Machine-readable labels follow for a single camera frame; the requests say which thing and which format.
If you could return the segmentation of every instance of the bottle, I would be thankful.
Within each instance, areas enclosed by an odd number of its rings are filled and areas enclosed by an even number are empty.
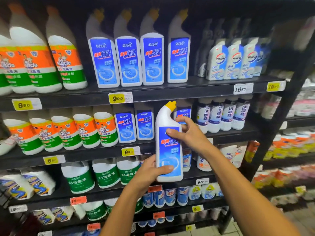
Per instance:
[[[210,116],[210,104],[212,98],[199,98],[197,103],[197,126],[203,134],[208,131],[208,121]]]
[[[165,104],[157,114],[155,121],[155,166],[173,165],[171,173],[158,176],[157,182],[175,182],[183,179],[183,150],[181,144],[166,134],[168,128],[181,132],[181,124],[171,119],[171,113],[176,108],[176,102]]]
[[[250,108],[250,100],[252,94],[242,94],[236,103],[236,109],[232,120],[232,128],[235,130],[242,130],[245,124],[245,118]]]
[[[146,208],[151,208],[154,204],[153,202],[153,193],[152,192],[146,192],[143,196],[142,196],[142,201],[143,201],[143,206]]]
[[[228,50],[227,55],[227,62],[226,62],[226,71],[224,73],[223,79],[229,80],[229,79],[237,79],[240,75],[240,70],[242,66],[242,56],[243,56],[243,46],[242,38],[238,37],[238,31],[237,26],[239,23],[239,18],[234,18],[231,21],[232,27],[229,33],[229,37],[231,37],[231,42]]]
[[[207,162],[206,159],[203,159],[200,156],[198,156],[197,158],[197,168],[202,171],[212,171],[209,162]]]
[[[114,23],[116,53],[122,87],[142,84],[142,66],[139,37],[128,31],[131,9],[123,9]]]
[[[88,86],[77,50],[76,39],[70,28],[53,6],[47,6],[48,21],[46,37],[53,59],[67,90],[83,89]]]
[[[118,132],[111,105],[93,106],[93,117],[100,135],[100,144],[112,147],[118,143]]]
[[[50,209],[43,209],[43,210],[34,210],[32,214],[37,218],[37,220],[41,224],[52,224],[55,222],[55,215],[50,211]]]
[[[120,182],[116,162],[116,158],[92,161],[93,171],[96,174],[96,179],[101,189],[109,188]]]
[[[191,166],[191,149],[183,150],[183,172],[190,170]]]
[[[110,214],[118,198],[106,199],[104,203],[107,205],[107,212]]]
[[[253,76],[260,76],[264,74],[267,69],[268,59],[271,53],[270,48],[271,38],[259,38],[256,46],[259,46],[259,52],[256,59],[256,65],[254,67]]]
[[[0,184],[17,200],[29,199],[34,189],[19,172],[0,171]]]
[[[168,28],[168,83],[186,83],[188,80],[191,35],[181,27],[187,13],[188,9],[180,10]]]
[[[2,113],[2,119],[25,155],[34,155],[44,150],[45,146],[29,122],[26,112]]]
[[[162,208],[165,204],[165,191],[155,191],[153,192],[154,205],[157,208]]]
[[[159,8],[151,8],[140,25],[143,85],[164,83],[164,36],[154,30]]]
[[[82,146],[82,140],[73,120],[71,108],[50,109],[49,115],[66,150],[70,151]]]
[[[74,107],[72,114],[83,146],[88,149],[97,147],[100,144],[100,135],[96,128],[92,107]]]
[[[205,184],[201,186],[201,196],[204,199],[212,199],[215,196],[215,188],[213,183]]]
[[[153,106],[149,103],[134,103],[136,114],[137,135],[139,140],[154,138]]]
[[[81,204],[89,221],[96,221],[107,215],[107,208],[102,200]]]
[[[39,196],[51,195],[55,191],[56,182],[42,168],[29,167],[20,171]]]
[[[165,190],[165,203],[168,206],[173,206],[175,204],[176,200],[176,190],[171,189],[171,190]]]
[[[9,32],[9,26],[0,17],[0,66],[2,67],[5,77],[10,84],[10,87],[15,93],[32,93],[35,88],[28,77],[27,68],[23,64],[23,58],[19,55],[14,41]],[[0,95],[7,92],[6,83],[1,78]]]
[[[86,23],[86,37],[91,52],[97,86],[115,88],[120,85],[114,38],[101,30],[104,9],[95,9]]]
[[[191,107],[192,107],[191,99],[177,99],[176,108],[173,113],[173,119],[175,120],[177,117],[191,118]]]
[[[200,60],[200,56],[201,56],[200,51],[203,52],[204,49],[208,47],[208,44],[207,44],[208,40],[213,38],[213,32],[212,30],[210,30],[211,23],[212,23],[212,19],[206,19],[206,25],[202,31],[202,39],[200,42],[200,46],[198,47],[196,51],[195,69],[194,69],[195,76],[196,75],[199,76],[198,72],[204,70],[204,67],[207,68],[207,62],[205,62],[205,65],[202,65],[203,61]]]
[[[214,98],[211,102],[211,111],[208,121],[208,132],[216,133],[220,130],[220,120],[223,113],[225,97]]]
[[[188,202],[188,187],[177,188],[177,202],[180,206],[187,205]]]
[[[90,167],[87,161],[61,164],[62,174],[67,178],[70,190],[73,194],[82,194],[94,188],[95,182],[89,169]]]
[[[242,58],[242,66],[240,70],[239,79],[248,79],[253,77],[254,68],[257,59],[257,48],[258,37],[248,39],[248,43],[244,46],[244,54]]]
[[[134,108],[131,104],[113,105],[119,143],[133,143],[137,139]]]
[[[49,110],[28,111],[28,117],[46,151],[54,152],[63,148],[63,142],[59,137],[58,130],[50,120]]]
[[[31,82],[38,93],[52,93],[62,89],[59,74],[53,63],[44,35],[28,18],[23,7],[10,3],[12,12],[10,36],[23,56]]]
[[[140,168],[139,157],[118,157],[117,167],[120,174],[121,183],[123,185],[127,185]]]
[[[214,31],[215,45],[209,52],[206,73],[207,80],[223,80],[226,70],[226,57],[228,55],[228,50],[225,46],[225,39],[223,38],[223,22],[224,19],[219,19]]]
[[[195,200],[199,199],[201,195],[201,186],[195,185],[195,186],[190,186],[188,189],[188,198],[190,200]]]
[[[65,222],[71,219],[74,210],[71,206],[64,206],[52,208],[51,212],[55,215],[56,220]]]
[[[237,100],[238,100],[237,95],[226,97],[224,101],[222,117],[220,120],[220,130],[229,131],[231,129]]]

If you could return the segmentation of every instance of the black shelf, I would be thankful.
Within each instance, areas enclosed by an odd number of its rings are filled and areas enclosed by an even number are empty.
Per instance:
[[[286,121],[288,122],[287,128],[311,127],[315,126],[315,115],[308,117],[294,116],[292,118],[287,118]]]
[[[310,152],[307,154],[300,154],[296,158],[286,157],[285,159],[271,159],[269,161],[263,161],[263,169],[270,170],[281,167],[291,167],[297,165],[305,165],[315,163],[315,153]]]
[[[110,198],[117,198],[120,196],[121,192],[123,191],[124,186],[119,182],[116,185],[107,188],[101,189],[96,186],[83,194],[73,194],[70,191],[70,187],[68,185],[67,180],[65,177],[62,176],[60,168],[55,168],[54,173],[56,175],[60,175],[59,178],[60,182],[56,183],[56,190],[51,195],[47,196],[38,196],[34,195],[30,199],[26,200],[11,200],[9,202],[10,206],[15,205],[23,205],[26,204],[28,210],[40,210],[40,209],[51,209],[53,207],[59,206],[69,206],[70,205],[70,198],[71,197],[78,197],[78,196],[86,196],[87,202],[93,202],[98,200],[110,199]],[[196,185],[196,180],[201,178],[209,178],[210,182],[216,182],[215,175],[212,171],[206,172],[199,170],[196,166],[196,162],[194,160],[191,161],[191,168],[188,172],[184,173],[184,178],[178,182],[165,182],[162,183],[163,190],[167,189],[174,189],[180,188],[185,186],[193,186]],[[159,182],[154,182],[152,185],[160,185]]]
[[[99,221],[101,223],[101,227],[103,227],[105,223],[105,218]],[[62,236],[70,233],[79,233],[87,230],[87,224],[93,223],[89,222],[86,218],[79,220],[75,216],[73,216],[69,221],[66,222],[54,222],[50,225],[42,225],[41,231],[53,231],[53,236]],[[201,218],[198,214],[195,215],[195,219],[193,221],[189,221],[187,218],[182,220],[179,216],[175,216],[173,222],[167,222],[165,220],[164,223],[157,223],[154,227],[145,226],[141,228],[137,225],[136,231],[131,233],[131,235],[142,236],[144,233],[155,232],[155,235],[164,235],[164,234],[173,234],[186,230],[186,225],[195,224],[196,229],[212,226],[218,224],[218,221],[212,220],[210,214],[206,216],[206,218]]]
[[[235,84],[254,83],[253,93],[264,93],[270,81],[283,81],[277,77],[262,75],[251,79],[234,79],[208,81],[199,77],[189,77],[186,83],[170,84],[165,82],[157,86],[117,87],[100,89],[96,83],[87,88],[69,91],[62,89],[49,94],[10,94],[0,98],[0,112],[15,111],[12,99],[40,98],[43,109],[82,107],[109,104],[108,93],[129,92],[133,94],[134,102],[157,100],[174,100],[180,98],[200,98],[233,95]]]
[[[214,144],[226,144],[240,141],[257,140],[260,136],[259,130],[249,121],[246,121],[242,130],[219,131],[217,133],[207,133],[208,138],[214,139]],[[155,153],[155,139],[149,141],[136,140],[133,143],[120,144],[117,143],[112,147],[103,147],[101,145],[86,149],[83,146],[76,150],[68,151],[61,149],[55,152],[47,152],[45,150],[38,154],[27,156],[21,149],[16,146],[9,153],[0,156],[0,170],[10,170],[24,167],[35,167],[45,165],[43,157],[64,155],[66,162],[97,160],[104,158],[114,158],[121,156],[121,148],[139,146],[141,154]]]

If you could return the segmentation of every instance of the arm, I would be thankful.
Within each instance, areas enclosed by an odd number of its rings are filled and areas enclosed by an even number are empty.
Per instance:
[[[182,140],[209,162],[244,235],[300,236],[298,230],[284,214],[254,188],[238,169],[208,141],[190,118],[179,117],[176,121],[187,123],[187,125],[182,125],[186,133],[168,129],[167,134],[172,138]]]
[[[144,195],[157,176],[168,174],[173,168],[173,166],[155,168],[155,155],[146,159],[136,175],[124,187],[100,236],[130,236],[137,200]]]

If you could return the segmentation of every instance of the red price tag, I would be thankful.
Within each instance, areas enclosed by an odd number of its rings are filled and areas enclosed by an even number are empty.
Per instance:
[[[149,186],[148,193],[161,191],[161,190],[162,190],[162,185],[152,185],[152,186]]]
[[[153,219],[159,219],[159,218],[165,218],[165,212],[164,211],[153,213]]]
[[[144,236],[155,236],[155,232],[145,233]]]
[[[87,228],[88,228],[88,231],[100,229],[100,223],[88,224]]]
[[[79,196],[70,198],[70,205],[78,205],[88,202],[86,196]]]

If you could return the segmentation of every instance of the price tag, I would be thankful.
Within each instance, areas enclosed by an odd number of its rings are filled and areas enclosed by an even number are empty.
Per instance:
[[[161,191],[161,190],[163,190],[162,188],[163,188],[162,185],[152,185],[152,186],[149,186],[149,188],[148,188],[148,193],[156,192],[156,191]]]
[[[121,148],[121,155],[122,156],[135,156],[135,155],[140,155],[140,147],[123,147]]]
[[[39,98],[18,98],[12,99],[13,107],[16,111],[28,111],[42,109]]]
[[[20,212],[26,212],[27,211],[27,205],[9,206],[8,209],[9,209],[9,212],[11,214],[20,213]]]
[[[132,103],[134,101],[132,92],[109,93],[109,103]]]
[[[203,211],[203,205],[199,205],[199,206],[193,206],[192,207],[192,211],[195,212],[199,212],[199,211]]]
[[[233,94],[252,93],[253,89],[254,89],[254,83],[234,84]]]
[[[70,198],[70,205],[78,205],[88,202],[86,196],[79,196]]]
[[[267,84],[267,92],[283,91],[285,89],[286,84],[287,84],[286,81],[268,82],[268,84]]]
[[[53,236],[53,231],[39,232],[37,236]]]
[[[295,191],[298,195],[303,195],[306,192],[306,186],[300,185],[295,188]]]
[[[65,163],[65,155],[44,156],[45,165]]]
[[[204,184],[209,184],[209,178],[202,178],[196,180],[196,185],[204,185]]]
[[[88,228],[88,231],[100,229],[100,223],[88,224],[87,228]]]
[[[190,224],[190,225],[186,225],[186,231],[191,231],[196,229],[196,225],[195,224]]]
[[[165,212],[164,211],[153,213],[153,219],[159,219],[159,218],[165,218]]]

